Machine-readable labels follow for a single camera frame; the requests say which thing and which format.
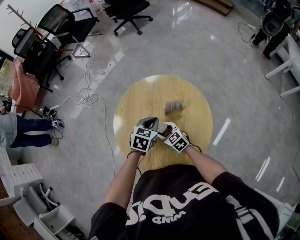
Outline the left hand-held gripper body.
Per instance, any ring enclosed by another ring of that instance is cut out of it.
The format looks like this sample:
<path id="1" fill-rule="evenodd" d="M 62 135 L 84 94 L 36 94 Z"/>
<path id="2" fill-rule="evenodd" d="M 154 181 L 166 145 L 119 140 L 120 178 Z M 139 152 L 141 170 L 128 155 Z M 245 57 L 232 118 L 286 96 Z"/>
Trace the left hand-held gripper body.
<path id="1" fill-rule="evenodd" d="M 140 151 L 145 156 L 157 141 L 158 124 L 159 119 L 157 117 L 147 117 L 139 120 L 134 126 L 130 137 L 131 150 Z"/>

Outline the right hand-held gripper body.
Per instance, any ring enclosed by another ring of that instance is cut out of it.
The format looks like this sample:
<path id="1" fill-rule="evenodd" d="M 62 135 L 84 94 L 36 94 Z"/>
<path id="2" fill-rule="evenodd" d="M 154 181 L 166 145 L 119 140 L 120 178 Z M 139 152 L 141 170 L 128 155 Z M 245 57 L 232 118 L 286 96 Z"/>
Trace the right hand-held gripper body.
<path id="1" fill-rule="evenodd" d="M 177 153 L 183 152 L 190 145 L 188 136 L 173 122 L 159 123 L 157 132 L 163 143 Z"/>

